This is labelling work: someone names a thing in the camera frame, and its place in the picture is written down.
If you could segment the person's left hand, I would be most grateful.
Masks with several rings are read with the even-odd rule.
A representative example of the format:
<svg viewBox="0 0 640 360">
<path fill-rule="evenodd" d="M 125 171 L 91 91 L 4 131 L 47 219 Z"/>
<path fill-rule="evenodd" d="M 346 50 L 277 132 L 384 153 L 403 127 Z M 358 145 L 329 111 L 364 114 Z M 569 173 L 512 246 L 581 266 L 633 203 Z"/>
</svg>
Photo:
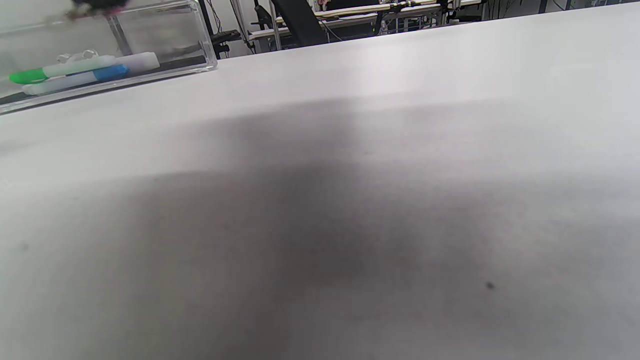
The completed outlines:
<svg viewBox="0 0 640 360">
<path fill-rule="evenodd" d="M 71 7 L 64 16 L 75 21 L 95 16 L 111 16 L 125 9 L 130 0 L 71 0 Z"/>
</svg>

